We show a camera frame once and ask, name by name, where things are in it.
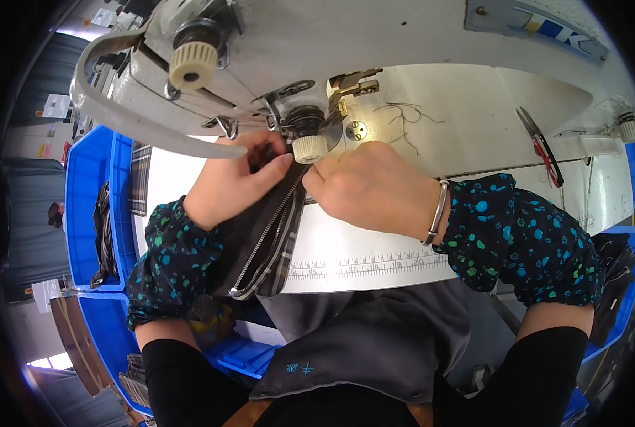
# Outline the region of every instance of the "floral sleeve cover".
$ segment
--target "floral sleeve cover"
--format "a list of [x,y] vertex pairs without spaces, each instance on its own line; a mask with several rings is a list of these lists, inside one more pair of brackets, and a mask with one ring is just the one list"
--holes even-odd
[[187,218],[182,201],[161,204],[144,230],[147,252],[125,286],[127,326],[134,331],[158,318],[183,318],[206,291],[206,269],[219,259],[222,232],[199,228]]
[[590,236],[564,210],[515,188],[509,174],[451,182],[450,217],[438,253],[473,290],[500,278],[527,307],[599,304],[604,274]]

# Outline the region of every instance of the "zipper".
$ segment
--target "zipper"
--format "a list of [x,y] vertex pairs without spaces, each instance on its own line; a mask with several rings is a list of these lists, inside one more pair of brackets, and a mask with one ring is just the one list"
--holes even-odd
[[[282,226],[284,225],[284,222],[287,219],[287,209],[286,209],[287,202],[293,196],[293,193],[296,190],[296,186],[301,182],[301,179],[303,179],[303,175],[305,175],[305,173],[308,171],[308,169],[309,169],[309,167],[305,167],[301,171],[301,173],[298,174],[298,176],[294,180],[293,184],[289,188],[289,191],[287,192],[287,194],[282,199],[279,207],[277,208],[275,213],[272,215],[272,218],[270,219],[270,222],[268,223],[268,225],[263,230],[263,233],[261,234],[261,237],[258,239],[258,241],[256,242],[256,245],[253,247],[253,251],[251,252],[251,255],[249,255],[248,260],[244,264],[244,268],[242,269],[242,272],[239,274],[239,277],[237,278],[237,281],[235,282],[234,286],[231,287],[230,290],[228,291],[228,295],[231,296],[232,298],[238,299],[238,300],[246,299],[258,287],[258,284],[254,285],[254,281],[258,277],[259,272],[262,271],[262,269],[265,268],[265,265],[267,264],[267,262],[270,261],[270,256],[271,256],[271,254],[273,252],[272,249],[274,247],[276,247],[276,245],[278,243],[280,230],[281,230]],[[251,263],[253,262],[253,260],[256,257],[256,254],[258,253],[258,249],[260,248],[262,243],[265,241],[265,238],[268,237],[268,235],[270,234],[270,230],[275,225],[275,223],[278,221],[278,219],[279,219],[279,223],[277,224],[277,230],[274,233],[272,244],[270,245],[270,251],[266,255],[265,259],[262,261],[262,263],[259,265],[258,269],[256,269],[254,271],[253,277],[248,282],[248,284],[246,286],[244,286],[242,289],[239,289],[239,285],[244,280],[244,277],[246,276],[248,268],[250,267]]]

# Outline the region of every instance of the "silver bangle bracelet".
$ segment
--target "silver bangle bracelet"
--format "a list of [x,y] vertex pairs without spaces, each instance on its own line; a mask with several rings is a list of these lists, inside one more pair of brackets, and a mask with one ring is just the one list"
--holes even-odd
[[441,222],[441,216],[443,214],[443,206],[445,206],[445,199],[448,195],[448,185],[450,184],[446,180],[441,180],[441,195],[438,198],[438,206],[436,207],[436,215],[433,216],[432,226],[429,228],[427,239],[421,242],[424,246],[429,246],[432,243],[434,237],[438,233],[438,225]]

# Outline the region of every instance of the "ruler numbers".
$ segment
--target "ruler numbers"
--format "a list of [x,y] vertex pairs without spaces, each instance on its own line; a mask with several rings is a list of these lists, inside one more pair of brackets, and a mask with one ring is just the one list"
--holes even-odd
[[364,278],[443,268],[448,257],[431,249],[325,260],[297,261],[289,266],[289,279]]

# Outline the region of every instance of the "scissors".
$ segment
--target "scissors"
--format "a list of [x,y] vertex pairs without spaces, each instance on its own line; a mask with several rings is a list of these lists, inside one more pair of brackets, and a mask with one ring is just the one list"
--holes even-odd
[[561,188],[564,184],[564,177],[562,177],[562,172],[559,170],[557,160],[555,160],[552,155],[550,146],[547,144],[547,141],[545,141],[545,135],[543,135],[543,132],[538,129],[538,126],[536,126],[535,122],[533,122],[533,119],[524,107],[519,108],[521,111],[517,110],[517,115],[531,137],[536,154],[543,158],[545,169],[552,180],[552,184],[554,184],[557,188]]

